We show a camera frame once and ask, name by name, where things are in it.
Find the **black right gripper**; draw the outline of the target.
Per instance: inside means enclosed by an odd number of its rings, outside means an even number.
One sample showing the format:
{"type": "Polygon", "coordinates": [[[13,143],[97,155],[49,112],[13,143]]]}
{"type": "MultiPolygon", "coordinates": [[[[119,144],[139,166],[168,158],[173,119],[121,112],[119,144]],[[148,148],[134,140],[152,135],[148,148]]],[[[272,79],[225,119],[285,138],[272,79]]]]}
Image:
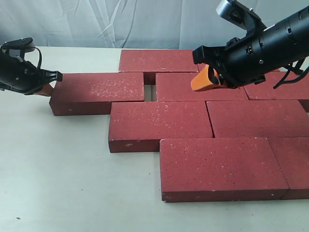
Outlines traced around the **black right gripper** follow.
{"type": "Polygon", "coordinates": [[[191,80],[191,89],[208,91],[257,85],[266,80],[266,73],[280,67],[287,72],[274,88],[296,83],[309,72],[300,69],[308,55],[308,19],[285,19],[239,45],[201,46],[194,50],[194,63],[204,63],[205,67],[191,80]],[[287,80],[290,72],[297,78],[287,80]]]}

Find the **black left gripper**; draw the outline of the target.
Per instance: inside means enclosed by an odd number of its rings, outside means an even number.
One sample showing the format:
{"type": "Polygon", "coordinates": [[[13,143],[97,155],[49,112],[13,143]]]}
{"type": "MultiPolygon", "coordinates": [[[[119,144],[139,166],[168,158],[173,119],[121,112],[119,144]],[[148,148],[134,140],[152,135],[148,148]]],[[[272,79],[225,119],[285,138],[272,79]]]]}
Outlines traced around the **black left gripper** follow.
{"type": "Polygon", "coordinates": [[[23,95],[52,96],[53,81],[61,82],[63,74],[34,66],[29,61],[20,62],[16,58],[0,53],[0,89],[23,95]]]}

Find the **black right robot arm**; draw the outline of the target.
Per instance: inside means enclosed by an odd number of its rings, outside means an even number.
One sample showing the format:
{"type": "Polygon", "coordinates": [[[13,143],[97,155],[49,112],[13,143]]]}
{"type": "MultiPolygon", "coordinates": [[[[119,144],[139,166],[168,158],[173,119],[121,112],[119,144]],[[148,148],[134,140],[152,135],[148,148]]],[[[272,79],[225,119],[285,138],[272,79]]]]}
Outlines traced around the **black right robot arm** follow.
{"type": "Polygon", "coordinates": [[[296,83],[308,74],[308,69],[300,69],[309,55],[308,7],[271,27],[266,27],[252,9],[234,0],[224,0],[216,11],[247,33],[242,39],[231,39],[226,46],[200,46],[193,51],[194,63],[205,64],[191,81],[193,91],[257,85],[266,80],[266,73],[281,67],[287,72],[274,88],[296,83]]]}

